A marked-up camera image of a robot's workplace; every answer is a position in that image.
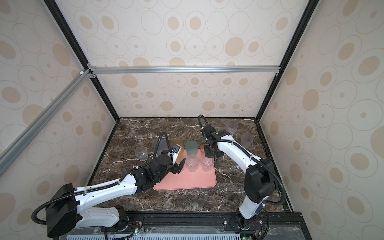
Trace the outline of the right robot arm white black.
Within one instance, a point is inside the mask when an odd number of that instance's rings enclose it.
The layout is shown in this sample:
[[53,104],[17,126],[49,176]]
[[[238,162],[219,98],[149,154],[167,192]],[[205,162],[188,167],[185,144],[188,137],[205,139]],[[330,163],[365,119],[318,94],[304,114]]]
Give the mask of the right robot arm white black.
[[286,202],[283,181],[276,174],[270,159],[261,159],[240,145],[227,131],[206,133],[201,130],[210,154],[217,158],[229,156],[245,173],[243,203],[237,210],[241,228],[249,225],[265,205],[279,206]]

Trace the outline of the small clear cup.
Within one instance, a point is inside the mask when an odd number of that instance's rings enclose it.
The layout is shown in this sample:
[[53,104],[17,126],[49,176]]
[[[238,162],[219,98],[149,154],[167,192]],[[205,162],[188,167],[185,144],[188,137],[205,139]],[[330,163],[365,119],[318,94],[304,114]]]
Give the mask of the small clear cup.
[[138,160],[146,161],[148,159],[148,150],[146,147],[138,147],[135,150],[135,155]]

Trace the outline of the green frosted tumbler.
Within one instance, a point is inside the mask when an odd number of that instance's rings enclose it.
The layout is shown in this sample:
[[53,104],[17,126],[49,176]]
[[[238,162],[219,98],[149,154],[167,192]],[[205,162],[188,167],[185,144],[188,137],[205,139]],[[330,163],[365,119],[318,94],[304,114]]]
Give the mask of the green frosted tumbler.
[[199,144],[196,141],[188,141],[186,143],[186,151],[189,158],[195,159],[197,157],[198,149]]

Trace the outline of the yellow transparent tumbler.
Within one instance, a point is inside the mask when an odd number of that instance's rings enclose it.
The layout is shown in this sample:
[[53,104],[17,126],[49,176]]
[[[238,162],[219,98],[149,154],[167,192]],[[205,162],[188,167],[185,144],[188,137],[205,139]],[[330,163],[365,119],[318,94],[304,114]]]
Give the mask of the yellow transparent tumbler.
[[184,145],[185,145],[184,141],[182,141],[182,140],[175,140],[175,143],[176,143],[177,145],[180,145],[180,147],[181,147],[181,150],[180,150],[180,153],[179,153],[179,157],[180,157],[180,156],[183,156]]

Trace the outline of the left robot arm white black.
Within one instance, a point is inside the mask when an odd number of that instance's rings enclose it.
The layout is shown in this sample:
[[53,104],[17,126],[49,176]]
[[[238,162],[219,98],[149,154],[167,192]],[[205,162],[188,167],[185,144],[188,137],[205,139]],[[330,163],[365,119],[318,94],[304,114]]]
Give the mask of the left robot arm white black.
[[133,168],[119,179],[102,184],[74,188],[72,184],[62,186],[54,197],[37,207],[31,219],[47,227],[49,238],[60,237],[75,228],[91,224],[91,209],[115,198],[134,195],[152,189],[169,173],[179,174],[185,161],[177,164],[177,154],[161,154],[139,168]]

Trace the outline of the grey frosted tumbler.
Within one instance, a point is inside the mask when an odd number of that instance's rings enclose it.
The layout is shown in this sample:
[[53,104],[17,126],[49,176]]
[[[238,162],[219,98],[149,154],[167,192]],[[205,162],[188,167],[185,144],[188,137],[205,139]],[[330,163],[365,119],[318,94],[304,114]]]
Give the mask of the grey frosted tumbler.
[[154,144],[154,148],[157,150],[156,155],[160,155],[163,151],[168,151],[168,145],[166,139],[161,139],[158,148],[156,148],[157,143]]

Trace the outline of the clear faceted glass front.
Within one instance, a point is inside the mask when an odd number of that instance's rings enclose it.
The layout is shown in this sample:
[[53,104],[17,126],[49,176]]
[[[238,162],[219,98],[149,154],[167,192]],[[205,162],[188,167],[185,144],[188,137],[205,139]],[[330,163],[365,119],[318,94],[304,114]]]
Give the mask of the clear faceted glass front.
[[200,159],[197,155],[188,155],[186,157],[185,165],[189,172],[195,172],[199,167]]

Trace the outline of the pink plastic tray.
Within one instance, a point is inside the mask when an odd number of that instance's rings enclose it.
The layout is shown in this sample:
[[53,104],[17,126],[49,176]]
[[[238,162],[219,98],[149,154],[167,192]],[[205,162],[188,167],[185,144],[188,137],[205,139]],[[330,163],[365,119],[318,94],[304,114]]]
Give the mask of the pink plastic tray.
[[187,190],[213,188],[217,184],[216,172],[214,168],[204,171],[199,164],[195,172],[190,172],[183,167],[179,174],[168,173],[167,176],[153,189],[155,191]]

